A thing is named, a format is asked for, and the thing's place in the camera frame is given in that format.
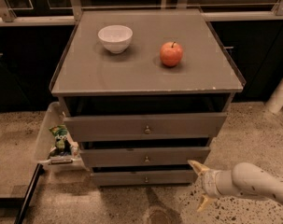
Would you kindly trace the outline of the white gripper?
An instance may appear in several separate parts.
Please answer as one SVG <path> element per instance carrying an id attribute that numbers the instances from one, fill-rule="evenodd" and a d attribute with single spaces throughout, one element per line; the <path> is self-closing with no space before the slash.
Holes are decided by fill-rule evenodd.
<path id="1" fill-rule="evenodd" d="M 221 174 L 218 170 L 209 170 L 209 168 L 199 161 L 188 160 L 188 164 L 197 175 L 202 176 L 202 188 L 204 194 L 199 200 L 197 207 L 198 212 L 204 211 L 215 198 L 219 198 L 222 194 L 219 192 L 217 177 Z"/>

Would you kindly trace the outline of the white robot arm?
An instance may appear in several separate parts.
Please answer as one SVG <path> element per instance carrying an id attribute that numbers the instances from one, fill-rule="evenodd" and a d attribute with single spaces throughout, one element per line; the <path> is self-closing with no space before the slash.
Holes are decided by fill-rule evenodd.
<path id="1" fill-rule="evenodd" d="M 283 206 L 283 182 L 252 163 L 238 163 L 232 170 L 210 169 L 193 160 L 188 160 L 188 164 L 202 181 L 204 193 L 198 212 L 225 196 L 250 200 L 267 198 Z"/>

